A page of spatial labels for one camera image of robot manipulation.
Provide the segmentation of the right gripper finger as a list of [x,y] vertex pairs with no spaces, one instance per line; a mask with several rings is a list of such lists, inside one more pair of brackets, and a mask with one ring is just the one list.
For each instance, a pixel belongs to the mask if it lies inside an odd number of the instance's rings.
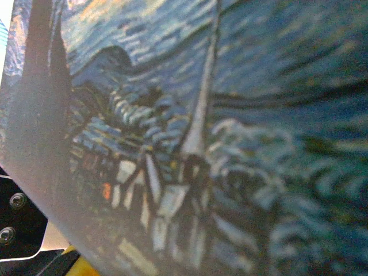
[[2,170],[1,275],[98,274]]

